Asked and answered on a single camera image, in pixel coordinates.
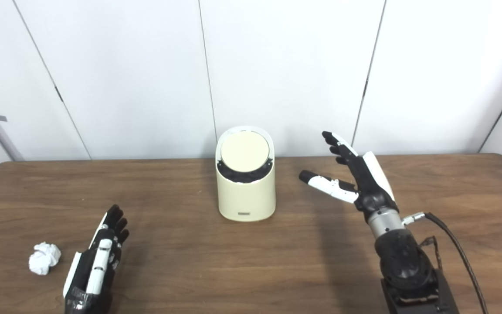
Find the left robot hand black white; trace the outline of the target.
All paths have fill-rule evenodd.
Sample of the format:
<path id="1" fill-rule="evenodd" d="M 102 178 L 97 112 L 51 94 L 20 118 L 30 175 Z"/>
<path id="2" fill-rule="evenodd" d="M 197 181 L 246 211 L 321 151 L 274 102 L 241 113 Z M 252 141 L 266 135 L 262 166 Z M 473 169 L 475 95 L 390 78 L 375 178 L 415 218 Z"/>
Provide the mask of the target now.
<path id="1" fill-rule="evenodd" d="M 113 302 L 111 287 L 129 236 L 127 223 L 119 205 L 112 205 L 88 249 L 75 253 L 62 292 L 66 314 L 109 313 Z"/>

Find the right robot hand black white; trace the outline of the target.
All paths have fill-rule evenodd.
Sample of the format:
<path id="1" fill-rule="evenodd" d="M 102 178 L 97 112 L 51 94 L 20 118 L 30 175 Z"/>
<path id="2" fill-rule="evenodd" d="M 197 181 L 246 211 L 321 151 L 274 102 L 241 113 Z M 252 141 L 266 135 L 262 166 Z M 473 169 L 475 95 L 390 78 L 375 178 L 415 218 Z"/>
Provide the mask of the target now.
<path id="1" fill-rule="evenodd" d="M 364 214 L 365 221 L 387 210 L 399 212 L 382 168 L 372 152 L 359 155 L 352 146 L 336 133 L 323 131 L 322 136 L 329 151 L 336 155 L 336 162 L 347 166 L 355 182 L 350 183 L 303 170 L 299 179 L 332 198 L 355 205 Z"/>

